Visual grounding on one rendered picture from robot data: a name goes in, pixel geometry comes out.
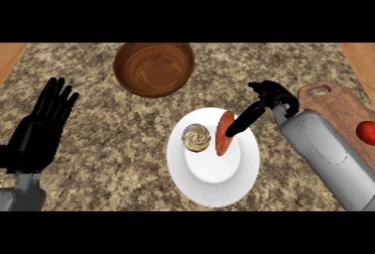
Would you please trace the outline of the brown wooden bowl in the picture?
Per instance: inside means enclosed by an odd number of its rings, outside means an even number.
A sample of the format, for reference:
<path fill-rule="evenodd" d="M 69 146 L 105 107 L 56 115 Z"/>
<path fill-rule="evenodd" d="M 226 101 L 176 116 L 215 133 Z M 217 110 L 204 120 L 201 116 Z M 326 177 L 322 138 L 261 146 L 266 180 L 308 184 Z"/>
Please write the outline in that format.
<path fill-rule="evenodd" d="M 124 89 L 142 97 L 162 97 L 186 83 L 195 55 L 187 43 L 125 43 L 112 69 Z"/>

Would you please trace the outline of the white plate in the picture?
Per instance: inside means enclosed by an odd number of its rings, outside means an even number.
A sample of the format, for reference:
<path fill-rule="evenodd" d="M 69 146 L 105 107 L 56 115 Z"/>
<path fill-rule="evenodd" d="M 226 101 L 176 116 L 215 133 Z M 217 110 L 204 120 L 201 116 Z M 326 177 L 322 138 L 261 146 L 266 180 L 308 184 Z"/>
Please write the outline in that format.
<path fill-rule="evenodd" d="M 215 151 L 215 130 L 224 109 L 205 107 L 189 112 L 176 123 L 167 143 L 167 166 L 173 182 L 196 203 L 221 207 L 239 201 L 252 189 L 260 172 L 260 148 L 252 130 L 233 137 L 223 156 Z M 202 152 L 190 152 L 181 135 L 190 124 L 210 131 L 211 142 Z"/>

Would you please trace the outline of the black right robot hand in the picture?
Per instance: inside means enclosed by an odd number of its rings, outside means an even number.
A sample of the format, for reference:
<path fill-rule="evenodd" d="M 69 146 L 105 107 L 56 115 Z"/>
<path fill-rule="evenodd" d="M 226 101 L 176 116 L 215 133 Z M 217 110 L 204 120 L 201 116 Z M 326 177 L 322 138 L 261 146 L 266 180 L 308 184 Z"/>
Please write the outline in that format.
<path fill-rule="evenodd" d="M 258 94 L 258 101 L 246 108 L 226 130 L 226 136 L 235 137 L 254 124 L 266 112 L 266 108 L 274 109 L 279 105 L 288 105 L 283 117 L 292 117 L 298 112 L 297 97 L 274 81 L 249 82 L 248 87 Z"/>

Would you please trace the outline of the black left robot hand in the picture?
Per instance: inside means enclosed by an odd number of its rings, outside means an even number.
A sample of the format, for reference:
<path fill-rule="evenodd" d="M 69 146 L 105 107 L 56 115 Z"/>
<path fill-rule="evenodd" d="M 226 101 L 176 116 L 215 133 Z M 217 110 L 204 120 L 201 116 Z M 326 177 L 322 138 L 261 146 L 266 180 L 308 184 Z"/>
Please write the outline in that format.
<path fill-rule="evenodd" d="M 7 174 L 41 173 L 52 164 L 78 97 L 65 79 L 52 77 L 31 114 L 22 118 L 9 143 L 0 145 L 0 169 Z"/>

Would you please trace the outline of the red tomato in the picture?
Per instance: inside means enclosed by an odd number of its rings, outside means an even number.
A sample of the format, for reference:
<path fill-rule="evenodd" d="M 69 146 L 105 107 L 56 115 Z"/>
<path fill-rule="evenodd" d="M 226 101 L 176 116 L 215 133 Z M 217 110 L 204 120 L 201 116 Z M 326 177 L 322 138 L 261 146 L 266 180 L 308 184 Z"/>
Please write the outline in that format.
<path fill-rule="evenodd" d="M 375 122 L 362 121 L 356 127 L 359 139 L 369 145 L 375 146 Z"/>

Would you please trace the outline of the orange sweet potato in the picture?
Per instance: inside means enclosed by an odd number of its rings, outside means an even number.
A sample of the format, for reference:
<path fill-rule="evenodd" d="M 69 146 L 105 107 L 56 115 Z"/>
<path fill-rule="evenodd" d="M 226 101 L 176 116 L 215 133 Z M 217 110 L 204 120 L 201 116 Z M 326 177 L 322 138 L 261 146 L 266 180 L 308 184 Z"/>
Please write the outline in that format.
<path fill-rule="evenodd" d="M 227 128 L 233 124 L 233 122 L 235 122 L 235 113 L 232 111 L 226 111 L 220 118 L 215 131 L 215 151 L 218 156 L 223 156 L 226 154 L 233 140 L 232 137 L 226 136 Z"/>

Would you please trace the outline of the swirled frosting cupcake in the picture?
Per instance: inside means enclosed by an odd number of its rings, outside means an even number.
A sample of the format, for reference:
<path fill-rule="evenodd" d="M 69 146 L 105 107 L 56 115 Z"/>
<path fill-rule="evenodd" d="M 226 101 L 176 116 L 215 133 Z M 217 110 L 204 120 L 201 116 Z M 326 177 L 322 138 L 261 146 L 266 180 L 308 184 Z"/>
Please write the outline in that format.
<path fill-rule="evenodd" d="M 202 152 L 211 143 L 211 134 L 207 127 L 198 123 L 190 124 L 183 130 L 181 142 L 190 152 Z"/>

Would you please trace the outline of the brown wooden cutting board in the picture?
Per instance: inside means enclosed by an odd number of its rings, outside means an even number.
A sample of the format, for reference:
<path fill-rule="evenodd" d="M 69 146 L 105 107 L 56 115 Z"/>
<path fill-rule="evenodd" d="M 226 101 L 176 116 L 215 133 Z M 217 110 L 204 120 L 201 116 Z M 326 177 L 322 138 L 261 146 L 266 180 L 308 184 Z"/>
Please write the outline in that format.
<path fill-rule="evenodd" d="M 375 171 L 375 146 L 356 135 L 357 125 L 363 121 L 375 122 L 375 114 L 354 93 L 345 86 L 325 80 L 305 85 L 298 90 L 297 98 L 300 109 L 311 109 L 323 115 Z"/>

